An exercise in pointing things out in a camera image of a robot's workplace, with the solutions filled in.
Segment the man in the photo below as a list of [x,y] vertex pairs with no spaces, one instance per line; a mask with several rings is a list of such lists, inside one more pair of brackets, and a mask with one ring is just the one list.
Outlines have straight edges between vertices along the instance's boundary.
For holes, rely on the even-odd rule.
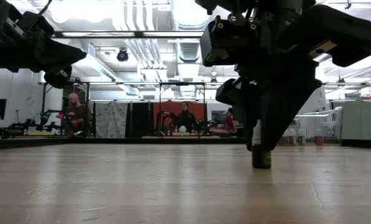
[[74,132],[85,131],[86,122],[91,117],[89,109],[79,102],[79,96],[76,93],[71,93],[68,97],[71,106],[68,108],[67,113],[73,126],[71,129]]

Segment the metal frame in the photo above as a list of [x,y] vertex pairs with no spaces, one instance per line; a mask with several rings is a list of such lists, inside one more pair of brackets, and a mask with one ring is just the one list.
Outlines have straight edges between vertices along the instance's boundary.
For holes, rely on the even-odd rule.
[[46,105],[46,88],[47,88],[47,83],[43,84],[43,101],[42,101],[42,113],[44,113],[45,105]]
[[179,30],[99,30],[55,31],[52,39],[200,39],[203,31]]
[[85,133],[88,136],[88,128],[89,128],[89,123],[88,123],[88,116],[89,116],[89,108],[88,108],[88,102],[90,100],[90,83],[86,83],[87,85],[87,91],[86,91],[86,120],[85,120]]
[[[159,85],[161,83],[159,82],[69,82],[68,85],[73,85],[73,84],[79,84],[79,85],[87,85],[89,83],[91,86],[93,85]],[[167,82],[167,85],[175,85],[176,83],[179,82]],[[223,82],[200,82],[199,84],[189,82],[190,85],[222,85],[224,84]],[[322,86],[349,86],[349,85],[356,85],[356,86],[371,86],[371,83],[368,82],[360,82],[360,83],[322,83]]]
[[195,87],[197,85],[203,86],[203,119],[204,119],[204,133],[203,135],[207,135],[207,116],[206,116],[206,83],[205,82],[161,82],[159,83],[159,111],[162,111],[162,86],[164,85],[176,85],[176,86],[189,86],[194,85]]

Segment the light fixture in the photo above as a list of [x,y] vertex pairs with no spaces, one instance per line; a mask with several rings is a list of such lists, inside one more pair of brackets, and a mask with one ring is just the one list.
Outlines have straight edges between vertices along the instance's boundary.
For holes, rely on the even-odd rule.
[[209,19],[206,10],[197,5],[194,0],[173,0],[172,11],[175,20],[187,26],[198,26],[201,21]]
[[117,85],[159,85],[159,82],[116,82]]
[[205,85],[222,85],[222,84],[224,84],[223,82],[207,82],[207,83],[205,83]]
[[110,17],[112,7],[101,6],[101,1],[89,0],[71,0],[55,1],[50,6],[52,18],[57,23],[64,23],[68,19],[86,19],[89,22],[101,22],[105,17]]
[[91,82],[90,85],[116,85],[114,82]]

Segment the red object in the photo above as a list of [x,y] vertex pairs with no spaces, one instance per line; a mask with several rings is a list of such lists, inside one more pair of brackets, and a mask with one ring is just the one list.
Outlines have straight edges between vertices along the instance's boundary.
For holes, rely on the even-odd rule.
[[322,146],[323,145],[323,137],[322,136],[315,137],[315,144],[317,146]]
[[76,120],[75,127],[77,127],[81,122],[79,120]]
[[60,113],[60,114],[56,115],[56,118],[58,118],[58,119],[63,119],[63,114]]
[[226,125],[228,131],[235,131],[234,120],[231,114],[227,114],[225,116],[224,124]]

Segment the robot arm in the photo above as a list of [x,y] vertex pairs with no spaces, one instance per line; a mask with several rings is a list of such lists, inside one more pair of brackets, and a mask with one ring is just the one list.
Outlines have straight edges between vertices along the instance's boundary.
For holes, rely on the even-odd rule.
[[63,88],[71,76],[71,65],[84,59],[86,53],[51,39],[54,29],[41,15],[47,6],[40,14],[21,14],[0,0],[0,68],[45,71],[47,83]]
[[[236,65],[237,80],[219,87],[216,99],[242,108],[252,137],[271,151],[322,83],[315,79],[323,53],[346,67],[371,55],[371,22],[311,0],[195,0],[208,14],[231,12],[210,22],[200,39],[203,65]],[[254,127],[259,123],[259,133]]]
[[159,113],[157,113],[157,119],[156,119],[156,130],[158,134],[161,133],[162,127],[165,125],[165,120],[167,118],[171,118],[173,120],[172,124],[176,125],[178,117],[175,114],[168,112],[168,111],[160,111]]

